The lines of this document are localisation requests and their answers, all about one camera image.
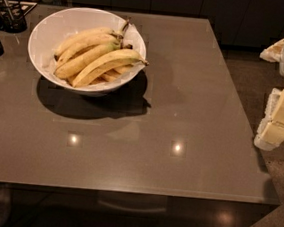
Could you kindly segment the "yellow banana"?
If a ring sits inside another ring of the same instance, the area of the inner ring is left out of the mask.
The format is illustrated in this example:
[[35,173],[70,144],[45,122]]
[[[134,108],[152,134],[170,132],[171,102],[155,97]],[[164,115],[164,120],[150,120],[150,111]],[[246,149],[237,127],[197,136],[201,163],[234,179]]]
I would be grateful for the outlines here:
[[114,35],[115,37],[118,37],[121,40],[123,38],[123,35],[125,34],[125,30],[126,30],[128,24],[129,24],[129,21],[125,20],[124,23],[119,27],[119,29],[117,31],[115,31],[114,29],[109,28],[109,27],[101,26],[101,27],[97,27],[97,28],[91,28],[91,29],[88,29],[88,30],[80,31],[75,35],[69,36],[68,38],[78,37],[78,36],[87,37],[87,36],[90,36],[90,35],[104,33],[104,34]]
[[68,77],[72,77],[75,74],[78,74],[81,70],[83,70],[87,65],[91,62],[98,59],[100,56],[108,54],[113,50],[116,51],[120,48],[119,44],[107,43],[101,44],[94,48],[89,49],[87,52],[78,55],[76,58],[68,60],[62,66],[59,66],[54,75],[59,77],[60,79],[67,79]]
[[62,66],[76,53],[85,50],[89,47],[95,47],[99,44],[111,43],[118,44],[120,39],[110,34],[93,34],[87,37],[78,36],[64,40],[54,52],[54,57],[57,60],[57,66]]
[[109,52],[87,65],[75,77],[72,85],[74,88],[88,86],[97,77],[100,77],[103,73],[111,69],[139,62],[143,63],[145,66],[149,65],[149,62],[133,49],[119,49]]

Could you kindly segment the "lower partly hidden banana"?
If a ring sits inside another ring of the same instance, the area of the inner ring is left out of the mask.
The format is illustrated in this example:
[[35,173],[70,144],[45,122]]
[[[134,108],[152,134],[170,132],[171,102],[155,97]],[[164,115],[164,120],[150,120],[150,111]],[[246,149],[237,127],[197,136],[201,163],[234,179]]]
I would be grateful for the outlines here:
[[122,74],[128,72],[132,68],[132,65],[126,65],[126,66],[119,66],[114,69],[110,69],[106,73],[102,74],[100,77],[97,77],[92,84],[96,85],[98,83],[105,83],[105,82],[111,82],[115,81],[118,77],[120,77]]

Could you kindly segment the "white ceramic bowl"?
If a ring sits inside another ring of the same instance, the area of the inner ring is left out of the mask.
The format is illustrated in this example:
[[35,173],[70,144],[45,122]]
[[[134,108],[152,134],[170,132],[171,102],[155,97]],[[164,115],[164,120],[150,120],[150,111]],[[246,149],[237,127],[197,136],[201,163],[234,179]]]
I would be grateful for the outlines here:
[[54,75],[56,69],[54,52],[70,35],[98,27],[117,30],[125,20],[116,14],[95,8],[70,8],[49,15],[39,22],[32,30],[28,40],[28,53],[33,66],[41,76],[51,83],[70,90],[71,92],[98,97],[115,91],[127,84],[143,69],[142,63],[135,63],[127,72],[118,76],[114,82],[101,82],[86,87],[72,88],[68,81],[60,80]]

